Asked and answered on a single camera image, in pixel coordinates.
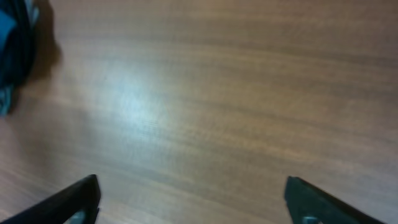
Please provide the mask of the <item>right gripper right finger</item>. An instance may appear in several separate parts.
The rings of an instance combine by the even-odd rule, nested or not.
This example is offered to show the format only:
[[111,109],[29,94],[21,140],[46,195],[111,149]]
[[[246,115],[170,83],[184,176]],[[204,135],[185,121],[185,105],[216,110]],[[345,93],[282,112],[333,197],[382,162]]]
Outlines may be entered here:
[[293,224],[383,224],[300,177],[287,178],[284,200]]

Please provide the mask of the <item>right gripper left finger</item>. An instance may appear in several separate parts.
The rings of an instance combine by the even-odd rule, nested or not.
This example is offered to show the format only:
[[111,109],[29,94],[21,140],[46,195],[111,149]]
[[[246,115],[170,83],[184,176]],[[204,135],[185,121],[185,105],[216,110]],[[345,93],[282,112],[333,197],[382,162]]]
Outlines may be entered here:
[[93,224],[101,200],[97,175],[91,174],[2,224]]

